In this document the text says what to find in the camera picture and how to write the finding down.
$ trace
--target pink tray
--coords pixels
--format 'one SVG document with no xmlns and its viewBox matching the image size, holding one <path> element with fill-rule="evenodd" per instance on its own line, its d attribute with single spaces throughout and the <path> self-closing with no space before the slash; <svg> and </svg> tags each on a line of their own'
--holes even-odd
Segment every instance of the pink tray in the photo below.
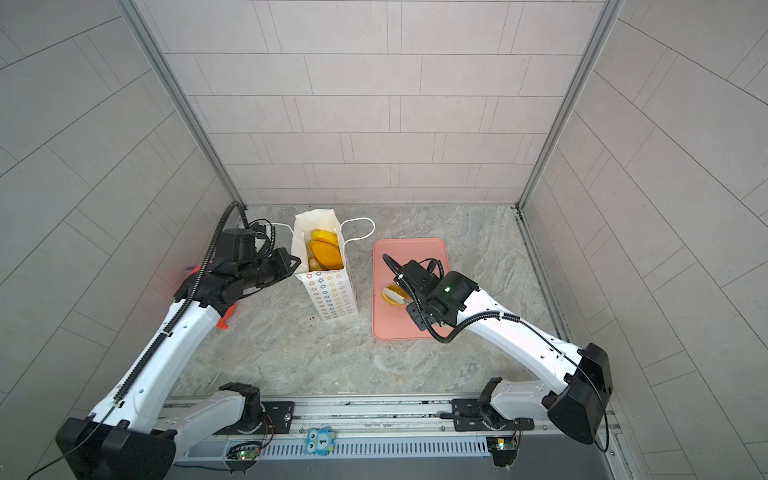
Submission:
<svg viewBox="0 0 768 480">
<path fill-rule="evenodd" d="M 373 336 L 379 340 L 431 339 L 429 332 L 422 332 L 411 320 L 406 306 L 389 305 L 382 298 L 382 290 L 394 283 L 392 279 L 395 277 L 384 263 L 384 253 L 400 265 L 410 260 L 419 262 L 425 258 L 436 258 L 442 261 L 443 269 L 448 272 L 450 267 L 445 242 L 439 238 L 392 238 L 373 244 Z M 451 331 L 449 327 L 440 326 L 436 326 L 435 330 L 443 336 Z"/>
</svg>

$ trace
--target black cable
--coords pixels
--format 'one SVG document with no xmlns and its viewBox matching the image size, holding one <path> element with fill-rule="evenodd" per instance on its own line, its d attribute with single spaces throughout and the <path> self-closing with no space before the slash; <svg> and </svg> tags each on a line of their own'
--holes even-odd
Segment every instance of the black cable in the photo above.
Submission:
<svg viewBox="0 0 768 480">
<path fill-rule="evenodd" d="M 86 443 L 86 442 L 87 442 L 87 441 L 88 441 L 88 440 L 89 440 L 89 439 L 90 439 L 90 438 L 93 436 L 93 434 L 94 434 L 94 433 L 96 433 L 96 430 L 98 430 L 98 428 L 99 428 L 99 427 L 100 427 L 100 426 L 101 426 L 101 425 L 104 423 L 104 420 L 106 420 L 106 419 L 107 419 L 107 417 L 108 417 L 108 416 L 109 416 L 109 415 L 112 413 L 112 411 L 114 410 L 114 407 L 115 407 L 115 406 L 113 405 L 113 406 L 112 406 L 112 408 L 111 408 L 111 409 L 109 409 L 109 412 L 107 412 L 107 415 L 104 415 L 104 418 L 103 418 L 103 419 L 101 419 L 101 421 L 98 423 L 98 425 L 96 425 L 96 427 L 95 427 L 93 430 L 91 430 L 91 433 L 89 433 L 89 434 L 88 434 L 88 436 L 87 436 L 87 437 L 85 437 L 85 439 L 83 439 L 83 441 L 82 441 L 82 442 L 80 442 L 80 443 L 78 443 L 77 445 L 75 445 L 75 446 L 74 446 L 74 448 L 73 448 L 72 450 L 70 450 L 69 452 L 67 452 L 67 453 L 63 454 L 62 456 L 60 456 L 59 458 L 55 459 L 54 461 L 52 461 L 52 462 L 48 462 L 48 463 L 46 463 L 45 465 L 43 465 L 42 467 L 40 467 L 40 468 L 38 468 L 37 470 L 35 470 L 34 472 L 30 473 L 30 474 L 29 474 L 29 476 L 27 477 L 27 480 L 29 480 L 29 479 L 30 479 L 30 478 L 32 478 L 33 476 L 37 475 L 38 473 L 42 472 L 43 470 L 45 470 L 46 468 L 50 467 L 51 465 L 55 464 L 55 463 L 56 463 L 56 462 L 58 462 L 59 460 L 62 460 L 63 458 L 67 458 L 67 456 L 68 456 L 69 454 L 71 454 L 71 453 L 72 453 L 72 452 L 74 452 L 75 450 L 77 450 L 77 449 L 79 449 L 80 447 L 82 447 L 82 446 L 83 446 L 83 444 L 84 444 L 84 443 Z"/>
<path fill-rule="evenodd" d="M 229 470 L 228 468 L 211 468 L 211 467 L 203 467 L 201 465 L 176 465 L 174 463 L 173 466 L 178 468 L 199 468 L 201 470 L 213 470 L 214 472 L 229 472 L 230 474 L 234 472 L 234 470 Z"/>
</svg>

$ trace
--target metal frame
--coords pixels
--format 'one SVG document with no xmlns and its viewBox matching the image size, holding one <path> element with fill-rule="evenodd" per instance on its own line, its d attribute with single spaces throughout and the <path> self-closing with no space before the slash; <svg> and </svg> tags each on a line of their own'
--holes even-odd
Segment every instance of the metal frame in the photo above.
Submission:
<svg viewBox="0 0 768 480">
<path fill-rule="evenodd" d="M 546 160 L 552 154 L 554 146 L 557 144 L 558 138 L 560 138 L 560 134 L 565 127 L 568 115 L 573 111 L 574 106 L 576 105 L 576 100 L 584 89 L 584 85 L 587 83 L 589 74 L 600 55 L 600 50 L 603 48 L 603 45 L 608 38 L 608 34 L 611 32 L 611 29 L 616 22 L 616 18 L 619 16 L 623 1 L 624 0 L 606 0 L 603 4 L 603 9 L 600 12 L 598 21 L 592 29 L 592 35 L 590 35 L 587 47 L 584 49 L 584 54 L 581 56 L 581 60 L 576 67 L 576 72 L 571 79 L 571 83 L 568 85 L 568 90 L 565 92 L 563 101 L 560 103 L 558 114 L 554 117 L 549 133 L 544 140 L 544 146 L 541 148 L 541 152 L 539 152 L 536 163 L 531 171 L 531 176 L 525 184 L 525 189 L 518 202 L 518 208 L 520 210 L 524 210 L 531 199 L 531 194 L 536 186 L 536 182 L 538 182 L 538 179 L 541 177 L 541 172 L 544 170 Z"/>
<path fill-rule="evenodd" d="M 221 180 L 224 188 L 227 189 L 232 200 L 237 200 L 242 204 L 245 204 L 243 198 L 240 196 L 240 192 L 237 191 L 227 170 L 224 168 L 219 155 L 216 153 L 216 150 L 214 150 L 214 146 L 210 143 L 205 129 L 203 129 L 200 120 L 198 120 L 192 106 L 187 100 L 187 96 L 182 92 L 178 80 L 174 77 L 170 66 L 165 61 L 163 52 L 160 51 L 154 38 L 152 38 L 152 34 L 149 32 L 147 24 L 144 23 L 141 13 L 136 9 L 136 5 L 134 5 L 132 0 L 115 0 L 115 3 L 118 5 L 118 9 L 123 15 L 123 19 L 125 20 L 125 23 L 127 23 L 128 29 L 131 30 L 131 33 L 133 33 L 134 38 L 136 38 L 136 42 L 139 44 L 139 47 L 141 47 L 144 56 L 147 57 L 154 73 L 157 75 L 157 78 L 160 79 L 160 83 L 163 85 L 171 101 L 176 106 L 176 110 L 179 112 L 181 120 L 187 125 L 187 129 L 190 131 L 192 138 L 195 140 L 195 143 L 197 143 L 197 146 L 200 147 L 200 151 L 203 152 L 203 155 L 210 163 L 210 166 L 214 168 L 216 176 L 219 177 L 219 180 Z"/>
</svg>

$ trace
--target marble floor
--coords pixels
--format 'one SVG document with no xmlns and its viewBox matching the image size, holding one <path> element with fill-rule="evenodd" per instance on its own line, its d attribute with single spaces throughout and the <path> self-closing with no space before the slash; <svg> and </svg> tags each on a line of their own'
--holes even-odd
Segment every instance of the marble floor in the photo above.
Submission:
<svg viewBox="0 0 768 480">
<path fill-rule="evenodd" d="M 250 219 L 293 225 L 312 207 L 251 207 Z M 475 280 L 536 326 L 554 331 L 530 258 L 509 207 L 335 206 L 339 221 L 371 217 L 376 232 L 349 243 L 347 257 L 359 315 L 319 319 L 302 283 L 286 279 L 241 300 L 229 329 L 213 329 L 193 354 L 172 396 L 209 395 L 225 382 L 259 386 L 264 395 L 479 392 L 494 376 L 524 381 L 533 375 L 472 332 L 449 344 L 433 339 L 383 342 L 371 332 L 372 249 L 382 238 L 438 237 L 452 270 Z M 346 238 L 368 232 L 367 222 L 344 226 Z M 277 227 L 278 247 L 290 232 Z"/>
</svg>

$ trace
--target wall tile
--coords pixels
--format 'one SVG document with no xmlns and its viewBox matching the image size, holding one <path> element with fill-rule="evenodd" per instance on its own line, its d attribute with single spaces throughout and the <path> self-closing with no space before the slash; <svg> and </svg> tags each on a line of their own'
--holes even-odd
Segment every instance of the wall tile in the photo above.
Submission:
<svg viewBox="0 0 768 480">
<path fill-rule="evenodd" d="M 74 41 L 64 41 L 3 68 L 0 84 L 4 86 L 0 91 L 2 109 L 14 112 L 0 117 L 0 145 L 17 159 L 29 155 L 111 94 Z"/>
<path fill-rule="evenodd" d="M 151 204 L 149 204 L 149 207 L 147 208 L 147 212 L 154 217 L 155 220 L 157 220 L 160 225 L 163 226 L 163 228 L 170 233 L 172 237 L 176 237 L 176 235 L 179 234 L 179 226 L 174 223 L 173 220 L 170 219 L 168 214 L 165 213 L 165 210 L 160 208 L 160 205 L 157 204 L 157 202 L 153 201 Z"/>
<path fill-rule="evenodd" d="M 634 100 L 666 50 L 661 43 L 616 22 L 594 70 L 623 96 Z"/>
<path fill-rule="evenodd" d="M 768 105 L 692 61 L 674 62 L 643 111 L 738 198 L 768 178 Z"/>
<path fill-rule="evenodd" d="M 683 349 L 616 237 L 605 242 L 589 265 L 641 367 Z"/>
<path fill-rule="evenodd" d="M 422 95 L 517 95 L 527 55 L 424 55 Z"/>
<path fill-rule="evenodd" d="M 163 141 L 163 144 L 176 159 L 176 163 L 182 165 L 197 147 L 187 129 L 187 125 L 181 120 L 178 113 L 166 118 L 155 133 Z"/>
<path fill-rule="evenodd" d="M 291 132 L 281 97 L 195 98 L 214 133 Z"/>
<path fill-rule="evenodd" d="M 386 53 L 386 2 L 271 2 L 283 53 Z"/>
<path fill-rule="evenodd" d="M 598 3 L 526 3 L 512 53 L 581 55 L 601 8 Z"/>
<path fill-rule="evenodd" d="M 213 230 L 204 210 L 195 207 L 157 267 L 157 275 L 172 287 L 181 286 L 190 275 L 187 268 L 197 266 L 197 255 L 210 242 Z"/>
<path fill-rule="evenodd" d="M 195 150 L 155 197 L 157 205 L 178 226 L 184 225 L 197 201 L 214 179 L 214 171 L 200 150 Z"/>
<path fill-rule="evenodd" d="M 581 92 L 576 112 L 622 167 L 654 129 L 642 112 L 595 73 Z"/>
<path fill-rule="evenodd" d="M 558 148 L 579 180 L 584 180 L 603 151 L 603 144 L 574 112 L 558 139 Z"/>
<path fill-rule="evenodd" d="M 435 134 L 352 134 L 357 164 L 432 163 Z"/>
<path fill-rule="evenodd" d="M 0 177 L 0 279 L 66 217 L 90 188 L 47 147 Z"/>
<path fill-rule="evenodd" d="M 336 202 L 330 188 L 263 188 L 259 193 L 267 205 L 327 205 Z"/>
<path fill-rule="evenodd" d="M 671 452 L 646 453 L 643 455 L 650 472 L 654 475 L 686 475 L 693 474 L 688 459 L 682 450 Z"/>
<path fill-rule="evenodd" d="M 262 134 L 273 164 L 343 164 L 338 134 Z"/>
<path fill-rule="evenodd" d="M 165 59 L 187 95 L 212 95 L 197 59 L 191 53 L 169 53 Z"/>
<path fill-rule="evenodd" d="M 197 54 L 214 95 L 309 95 L 303 55 Z"/>
<path fill-rule="evenodd" d="M 94 322 L 74 310 L 72 310 L 69 315 L 67 315 L 67 318 L 64 319 L 61 328 L 77 333 L 79 336 L 83 336 L 99 345 L 106 346 L 107 348 L 109 348 L 112 344 L 112 340 L 118 335 L 114 330 L 108 329 L 99 322 Z"/>
<path fill-rule="evenodd" d="M 611 322 L 594 334 L 594 342 L 605 349 L 611 370 L 621 372 L 614 380 L 614 395 L 621 400 L 632 432 L 642 452 L 678 450 L 672 428 L 664 416 L 643 371 L 632 355 L 618 322 Z"/>
<path fill-rule="evenodd" d="M 152 276 L 152 280 L 149 281 L 149 286 L 154 288 L 155 291 L 157 291 L 160 295 L 171 301 L 174 299 L 174 294 L 177 290 L 173 288 L 168 282 L 160 278 L 156 273 Z"/>
<path fill-rule="evenodd" d="M 157 220 L 142 215 L 74 309 L 119 330 L 172 241 Z"/>
<path fill-rule="evenodd" d="M 0 391 L 11 391 L 108 257 L 61 223 L 0 286 Z"/>
<path fill-rule="evenodd" d="M 334 188 L 337 204 L 412 204 L 412 188 Z"/>
<path fill-rule="evenodd" d="M 656 385 L 654 393 L 698 479 L 760 478 L 760 471 L 701 375 L 689 373 Z M 707 447 L 712 435 L 723 441 L 715 452 Z"/>
<path fill-rule="evenodd" d="M 696 263 L 696 257 L 688 250 L 688 247 L 682 247 L 671 257 L 667 258 L 661 265 L 653 269 L 648 275 L 643 277 L 645 286 L 651 293 L 669 280 L 672 280 L 678 273 Z"/>
<path fill-rule="evenodd" d="M 106 348 L 58 329 L 0 405 L 0 462 L 9 478 L 23 478 L 37 465 L 67 418 Z"/>
<path fill-rule="evenodd" d="M 643 369 L 645 378 L 648 379 L 648 383 L 652 386 L 695 371 L 696 366 L 690 361 L 690 357 L 685 350 L 668 356 L 666 359 L 653 363 Z"/>
<path fill-rule="evenodd" d="M 418 95 L 421 67 L 419 55 L 306 55 L 315 95 Z"/>
<path fill-rule="evenodd" d="M 487 188 L 414 188 L 415 204 L 482 204 Z"/>
<path fill-rule="evenodd" d="M 406 2 L 402 53 L 495 54 L 507 10 L 503 2 Z"/>
<path fill-rule="evenodd" d="M 309 187 L 301 165 L 233 165 L 232 169 L 242 188 Z"/>
<path fill-rule="evenodd" d="M 464 187 L 469 165 L 403 164 L 400 166 L 401 187 Z"/>
<path fill-rule="evenodd" d="M 719 285 L 768 260 L 768 228 L 655 130 L 627 172 Z"/>
<path fill-rule="evenodd" d="M 579 246 L 585 248 L 605 225 L 605 220 L 568 164 L 563 166 L 558 181 L 552 187 L 552 194 L 571 225 Z"/>
<path fill-rule="evenodd" d="M 83 237 L 89 239 L 95 245 L 101 248 L 105 253 L 113 254 L 118 248 L 118 242 L 109 236 L 109 234 L 103 231 L 96 223 L 93 223 L 90 218 L 83 215 L 83 213 L 75 208 L 64 219 L 67 224 L 77 230 Z"/>
<path fill-rule="evenodd" d="M 520 134 L 448 134 L 442 163 L 511 164 L 522 138 Z"/>
<path fill-rule="evenodd" d="M 767 4 L 739 5 L 734 11 L 719 2 L 653 2 L 639 29 L 726 78 L 766 31 Z"/>
<path fill-rule="evenodd" d="M 173 101 L 168 97 L 165 87 L 160 83 L 160 79 L 154 73 L 154 70 L 148 71 L 139 78 L 149 92 L 149 95 L 152 97 L 152 100 L 154 100 L 154 103 L 160 108 L 164 117 L 167 117 L 176 111 L 176 105 L 174 105 Z"/>
<path fill-rule="evenodd" d="M 389 131 L 387 97 L 296 97 L 296 104 L 304 131 Z"/>
<path fill-rule="evenodd" d="M 163 114 L 140 81 L 120 90 L 48 142 L 48 146 L 95 187 Z"/>
<path fill-rule="evenodd" d="M 389 187 L 389 165 L 323 165 L 315 167 L 320 188 Z"/>
<path fill-rule="evenodd" d="M 750 53 L 746 54 L 739 66 L 730 74 L 728 81 L 738 88 L 745 88 L 763 70 L 766 63 L 768 63 L 768 36 L 763 34 L 760 41 L 752 47 Z"/>
<path fill-rule="evenodd" d="M 562 214 L 558 203 L 552 196 L 551 190 L 549 190 L 549 187 L 543 180 L 539 180 L 536 188 L 533 190 L 531 203 L 536 206 L 544 230 L 549 232 Z"/>
<path fill-rule="evenodd" d="M 170 53 L 266 52 L 252 2 L 155 0 L 148 4 Z"/>
<path fill-rule="evenodd" d="M 402 53 L 402 2 L 386 3 L 387 53 Z"/>
<path fill-rule="evenodd" d="M 400 97 L 389 97 L 389 131 L 400 132 Z"/>
<path fill-rule="evenodd" d="M 760 471 L 768 472 L 768 442 L 748 443 L 745 446 Z"/>
<path fill-rule="evenodd" d="M 502 97 L 498 99 L 491 131 L 545 134 L 560 107 L 559 97 Z"/>
<path fill-rule="evenodd" d="M 476 187 L 523 188 L 531 174 L 531 165 L 493 165 L 480 166 Z"/>
<path fill-rule="evenodd" d="M 592 256 L 595 254 L 595 252 L 598 251 L 600 247 L 603 246 L 603 243 L 606 242 L 614 233 L 611 231 L 611 228 L 606 223 L 603 225 L 603 227 L 600 229 L 600 231 L 597 233 L 597 235 L 594 236 L 592 240 L 589 241 L 586 247 L 584 247 L 583 253 L 584 258 L 587 260 L 591 259 Z"/>
<path fill-rule="evenodd" d="M 707 272 L 695 263 L 654 297 L 742 441 L 768 438 L 768 349 Z"/>
<path fill-rule="evenodd" d="M 565 95 L 580 58 L 579 55 L 531 55 L 520 95 Z"/>
<path fill-rule="evenodd" d="M 611 310 L 609 306 L 606 306 L 600 312 L 598 312 L 597 315 L 593 316 L 591 319 L 587 321 L 587 328 L 590 332 L 592 332 L 592 335 L 597 333 L 601 328 L 606 326 L 607 324 L 613 322 L 616 319 L 616 316 L 614 315 L 614 311 Z"/>
<path fill-rule="evenodd" d="M 589 333 L 574 294 L 571 292 L 571 287 L 568 285 L 560 262 L 557 260 L 549 267 L 549 279 L 552 283 L 555 299 L 565 317 L 565 327 L 571 333 L 571 341 L 578 345 L 587 345 L 592 341 L 592 335 Z"/>
<path fill-rule="evenodd" d="M 640 276 L 648 275 L 683 246 L 616 160 L 608 161 L 589 194 Z"/>
<path fill-rule="evenodd" d="M 259 26 L 264 35 L 266 49 L 269 53 L 280 53 L 283 49 L 280 47 L 280 38 L 277 36 L 275 22 L 272 19 L 272 9 L 267 0 L 255 0 L 253 6 L 256 8 L 256 14 L 259 17 Z"/>
<path fill-rule="evenodd" d="M 151 287 L 147 287 L 138 301 L 133 303 L 136 306 L 132 306 L 133 311 L 125 321 L 125 327 L 120 330 L 74 403 L 76 409 L 92 409 L 114 388 L 152 340 L 168 313 L 168 299 Z"/>
<path fill-rule="evenodd" d="M 210 134 L 216 153 L 225 165 L 263 164 L 250 134 Z"/>
<path fill-rule="evenodd" d="M 149 62 L 122 18 L 89 30 L 88 37 L 123 85 L 150 69 Z"/>
<path fill-rule="evenodd" d="M 667 72 L 672 67 L 672 64 L 674 64 L 674 61 L 677 60 L 678 56 L 680 55 L 671 48 L 664 50 L 664 54 L 661 55 L 661 60 L 659 60 L 654 67 L 654 70 L 648 76 L 648 79 L 640 89 L 640 93 L 638 93 L 637 97 L 632 101 L 635 107 L 640 108 L 641 110 L 645 108 L 645 104 L 650 100 L 650 96 L 654 94 L 657 88 L 659 88 L 659 84 L 664 80 L 664 77 L 667 76 Z"/>
<path fill-rule="evenodd" d="M 552 248 L 558 255 L 565 277 L 571 285 L 576 302 L 585 320 L 590 320 L 604 309 L 608 302 L 600 290 L 600 285 L 581 254 L 576 238 L 568 225 L 563 226 L 552 242 Z"/>
<path fill-rule="evenodd" d="M 402 131 L 476 132 L 484 107 L 483 97 L 403 97 Z"/>
<path fill-rule="evenodd" d="M 516 204 L 523 194 L 522 188 L 489 188 L 485 197 L 487 204 Z"/>
<path fill-rule="evenodd" d="M 0 31 L 0 58 L 6 64 L 14 63 L 24 58 L 22 51 L 2 31 Z"/>
<path fill-rule="evenodd" d="M 3 2 L 0 28 L 25 55 L 31 55 L 119 15 L 108 0 Z"/>
<path fill-rule="evenodd" d="M 107 84 L 112 93 L 123 88 L 123 84 L 120 83 L 117 75 L 115 75 L 109 65 L 107 65 L 104 57 L 102 57 L 101 53 L 99 53 L 99 50 L 96 49 L 94 42 L 92 42 L 88 37 L 87 32 L 73 37 L 72 40 L 74 40 L 74 43 L 78 44 L 78 47 L 83 52 L 83 55 L 85 55 L 93 68 L 96 69 L 99 76 L 101 77 L 101 80 L 104 80 L 104 83 Z"/>
<path fill-rule="evenodd" d="M 99 182 L 78 209 L 112 238 L 122 241 L 171 175 L 144 140 Z"/>
<path fill-rule="evenodd" d="M 768 263 L 723 287 L 741 316 L 764 343 L 768 343 Z"/>
<path fill-rule="evenodd" d="M 493 117 L 496 115 L 496 105 L 498 105 L 498 97 L 485 98 L 485 108 L 483 108 L 480 130 L 478 132 L 487 134 L 491 131 Z"/>
</svg>

